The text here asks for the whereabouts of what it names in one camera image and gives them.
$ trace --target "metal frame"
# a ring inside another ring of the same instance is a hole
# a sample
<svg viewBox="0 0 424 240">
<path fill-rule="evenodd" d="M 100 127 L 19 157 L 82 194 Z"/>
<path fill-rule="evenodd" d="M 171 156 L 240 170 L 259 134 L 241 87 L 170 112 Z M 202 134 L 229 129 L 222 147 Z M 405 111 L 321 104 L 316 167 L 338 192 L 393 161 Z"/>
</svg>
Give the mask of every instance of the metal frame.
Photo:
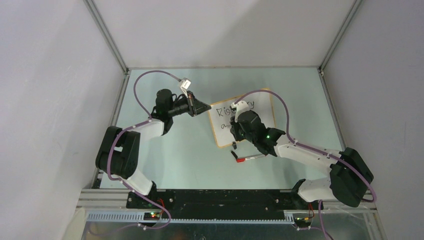
<svg viewBox="0 0 424 240">
<path fill-rule="evenodd" d="M 330 108 L 331 116 L 334 121 L 334 125 L 336 126 L 337 135 L 340 140 L 340 144 L 343 148 L 346 146 L 346 144 L 343 138 L 341 127 L 337 119 L 334 105 L 331 100 L 331 96 L 329 94 L 327 85 L 325 83 L 324 70 L 329 60 L 331 59 L 335 49 L 337 48 L 338 44 L 343 38 L 343 35 L 345 34 L 347 28 L 351 24 L 352 19 L 357 14 L 363 2 L 364 0 L 354 1 L 354 3 L 352 4 L 349 10 L 349 13 L 344 19 L 340 29 L 337 32 L 337 35 L 335 36 L 333 42 L 331 43 L 330 48 L 328 49 L 324 59 L 322 60 L 322 63 L 317 69 L 320 80 L 321 80 L 322 88 L 324 90 L 325 97 L 327 98 L 328 106 Z M 92 15 L 93 20 L 96 23 L 100 33 L 103 35 L 113 56 L 115 57 L 116 61 L 118 62 L 119 66 L 121 67 L 122 71 L 125 74 L 124 80 L 120 86 L 120 90 L 117 96 L 114 111 L 110 119 L 110 124 L 115 125 L 119 117 L 119 112 L 121 110 L 121 106 L 122 106 L 122 102 L 125 96 L 128 82 L 129 82 L 131 70 L 129 70 L 127 65 L 125 64 L 125 61 L 122 55 L 120 54 L 119 49 L 115 41 L 113 40 L 111 33 L 109 32 L 101 14 L 99 13 L 99 10 L 94 0 L 84 0 L 84 3 L 86 4 L 90 14 Z M 133 67 L 131 69 L 149 69 L 149 68 Z M 97 169 L 93 175 L 93 179 L 92 179 L 90 187 L 93 185 L 96 179 L 98 178 L 101 179 L 102 175 L 103 175 L 103 171 L 99 171 Z M 83 189 L 81 191 L 76 208 L 77 209 L 85 208 L 89 214 L 98 214 L 103 212 L 103 213 L 113 213 L 115 214 L 115 216 L 116 215 L 138 216 L 141 212 L 151 211 L 151 209 L 126 209 L 128 193 L 129 193 L 128 189 Z M 324 204 L 324 209 L 322 210 L 322 212 L 324 214 L 360 214 L 362 213 L 364 216 L 364 220 L 367 223 L 367 229 L 368 229 L 370 238 L 372 240 L 387 239 L 384 231 L 382 230 L 383 229 L 382 224 L 377 212 L 376 205 L 374 203 L 362 202 L 357 208 L 348 207 L 338 201 L 324 201 L 323 204 Z M 284 211 L 284 213 L 287 214 L 288 216 L 293 216 L 293 214 L 305 214 L 307 212 L 308 212 L 307 210 L 285 210 Z M 111 219 L 109 219 L 107 216 L 103 216 L 103 217 L 106 219 L 105 221 L 114 222 L 116 220 L 115 222 L 119 222 L 118 219 L 113 219 L 113 217 L 111 217 Z M 183 221 L 184 223 L 198 223 L 198 220 L 195 220 L 195 219 L 191 219 L 191 220 L 184 219 L 181 221 Z M 237 223 L 237 221 L 226 221 L 226 222 Z M 249 223 L 253 223 L 253 224 L 265 223 L 266 224 L 266 223 L 280 223 L 280 222 L 273 222 L 273 221 L 268 222 L 268 221 L 258 220 L 258 221 L 249 221 Z"/>
</svg>

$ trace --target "black handwriting on whiteboard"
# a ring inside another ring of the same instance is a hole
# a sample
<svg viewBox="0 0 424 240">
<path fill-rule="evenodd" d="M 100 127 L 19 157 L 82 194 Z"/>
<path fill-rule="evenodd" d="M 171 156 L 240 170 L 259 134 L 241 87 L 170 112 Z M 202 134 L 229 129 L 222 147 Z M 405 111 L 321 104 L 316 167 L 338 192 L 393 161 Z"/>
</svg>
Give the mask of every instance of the black handwriting on whiteboard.
<svg viewBox="0 0 424 240">
<path fill-rule="evenodd" d="M 248 101 L 247 105 L 249 109 L 252 110 L 255 108 L 255 101 Z M 236 110 L 232 110 L 230 107 L 221 107 L 217 108 L 216 112 L 218 113 L 218 117 L 225 117 L 231 115 L 231 113 L 235 114 Z"/>
</svg>

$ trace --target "marker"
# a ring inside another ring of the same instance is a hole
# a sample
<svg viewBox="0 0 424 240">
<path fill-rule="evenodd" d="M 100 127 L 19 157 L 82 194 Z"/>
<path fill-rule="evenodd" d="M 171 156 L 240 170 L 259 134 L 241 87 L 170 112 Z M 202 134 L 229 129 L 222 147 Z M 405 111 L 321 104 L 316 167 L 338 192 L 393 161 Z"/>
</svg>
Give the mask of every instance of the marker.
<svg viewBox="0 0 424 240">
<path fill-rule="evenodd" d="M 264 154 L 259 154 L 259 155 L 255 155 L 255 156 L 247 156 L 247 157 L 242 157 L 242 158 L 237 158 L 236 161 L 237 163 L 241 163 L 247 160 L 252 160 L 252 159 L 258 159 L 258 158 L 262 158 L 265 157 L 266 155 Z"/>
</svg>

